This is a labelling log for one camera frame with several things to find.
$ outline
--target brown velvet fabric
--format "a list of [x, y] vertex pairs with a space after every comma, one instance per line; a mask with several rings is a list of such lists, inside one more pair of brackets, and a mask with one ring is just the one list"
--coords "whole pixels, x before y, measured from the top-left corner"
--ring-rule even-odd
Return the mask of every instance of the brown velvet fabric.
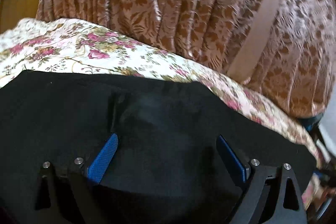
[[[262, 0], [40, 0], [36, 18], [80, 18], [226, 73]], [[325, 110], [333, 86], [335, 0], [280, 0], [242, 84], [293, 117]]]

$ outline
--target black fabric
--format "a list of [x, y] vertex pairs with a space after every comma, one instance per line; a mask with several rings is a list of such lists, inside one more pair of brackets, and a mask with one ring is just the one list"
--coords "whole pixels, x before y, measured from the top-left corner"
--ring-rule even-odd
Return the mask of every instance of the black fabric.
[[0, 89], [0, 198], [34, 223], [36, 178], [118, 134], [94, 194], [118, 223], [218, 223], [241, 194], [215, 149], [222, 134], [264, 165], [287, 162], [303, 192], [316, 162], [200, 83], [23, 71]]

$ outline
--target flower pattern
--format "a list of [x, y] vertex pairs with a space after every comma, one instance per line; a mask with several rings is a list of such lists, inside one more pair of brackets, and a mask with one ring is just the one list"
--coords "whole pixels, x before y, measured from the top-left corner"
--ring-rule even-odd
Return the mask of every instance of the flower pattern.
[[198, 81], [247, 118], [305, 145], [320, 166], [318, 151], [307, 131], [266, 97], [194, 61], [84, 20], [45, 23], [22, 19], [15, 29], [1, 34], [0, 87], [25, 69]]

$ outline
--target floral tablecloth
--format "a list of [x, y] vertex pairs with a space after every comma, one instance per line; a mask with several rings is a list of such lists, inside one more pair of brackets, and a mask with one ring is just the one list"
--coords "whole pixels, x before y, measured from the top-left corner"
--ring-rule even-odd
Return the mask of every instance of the floral tablecloth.
[[[1, 34], [0, 88], [25, 69], [199, 81], [232, 109], [291, 142], [305, 145], [320, 166], [316, 146], [307, 131], [264, 96], [203, 65], [84, 20], [45, 23], [26, 18]], [[303, 194], [306, 206], [315, 191], [314, 181]]]

